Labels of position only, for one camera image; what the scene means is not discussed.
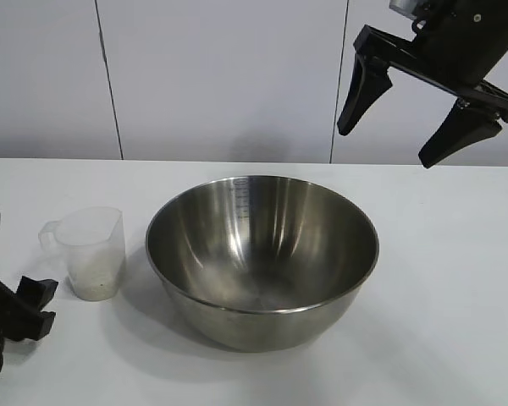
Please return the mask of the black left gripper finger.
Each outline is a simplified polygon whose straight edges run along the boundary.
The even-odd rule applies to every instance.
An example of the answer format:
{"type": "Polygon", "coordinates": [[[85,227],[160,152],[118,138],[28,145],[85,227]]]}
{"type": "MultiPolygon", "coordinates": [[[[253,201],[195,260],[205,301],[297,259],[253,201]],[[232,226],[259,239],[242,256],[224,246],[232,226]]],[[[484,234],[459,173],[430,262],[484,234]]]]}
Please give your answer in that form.
{"type": "Polygon", "coordinates": [[[16,296],[26,305],[42,311],[53,299],[58,281],[53,279],[34,280],[22,276],[16,290],[16,296]]]}
{"type": "Polygon", "coordinates": [[[25,327],[25,338],[39,341],[47,336],[55,321],[56,313],[52,311],[36,312],[30,315],[25,327]]]}

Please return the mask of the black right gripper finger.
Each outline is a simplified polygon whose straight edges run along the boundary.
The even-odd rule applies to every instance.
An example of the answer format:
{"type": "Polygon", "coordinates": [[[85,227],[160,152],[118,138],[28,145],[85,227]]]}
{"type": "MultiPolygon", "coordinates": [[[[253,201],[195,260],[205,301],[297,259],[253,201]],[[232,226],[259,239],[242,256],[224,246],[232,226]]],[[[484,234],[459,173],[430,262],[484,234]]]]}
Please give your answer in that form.
{"type": "Polygon", "coordinates": [[[475,143],[494,138],[502,126],[490,111],[453,107],[444,122],[418,153],[425,168],[475,143]]]}
{"type": "Polygon", "coordinates": [[[378,57],[355,55],[351,84],[337,121],[340,135],[348,135],[372,104],[392,87],[389,64],[378,57]]]}

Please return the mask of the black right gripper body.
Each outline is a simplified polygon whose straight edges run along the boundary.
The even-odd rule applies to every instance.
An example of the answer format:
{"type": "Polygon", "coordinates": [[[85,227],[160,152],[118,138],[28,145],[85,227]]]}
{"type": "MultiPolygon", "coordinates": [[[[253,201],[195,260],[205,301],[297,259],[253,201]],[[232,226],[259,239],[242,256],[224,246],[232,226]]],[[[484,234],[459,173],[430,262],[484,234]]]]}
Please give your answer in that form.
{"type": "Polygon", "coordinates": [[[378,57],[508,123],[508,93],[485,78],[508,52],[508,1],[393,1],[411,20],[407,40],[364,25],[355,55],[378,57]]]}

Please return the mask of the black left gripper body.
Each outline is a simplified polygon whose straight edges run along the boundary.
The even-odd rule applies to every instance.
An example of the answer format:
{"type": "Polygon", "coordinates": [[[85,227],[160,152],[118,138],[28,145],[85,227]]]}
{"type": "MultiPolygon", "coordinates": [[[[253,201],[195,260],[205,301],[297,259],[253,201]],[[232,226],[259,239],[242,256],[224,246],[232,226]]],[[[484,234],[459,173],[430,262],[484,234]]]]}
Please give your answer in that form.
{"type": "Polygon", "coordinates": [[[0,281],[0,338],[38,340],[37,310],[0,281]]]}

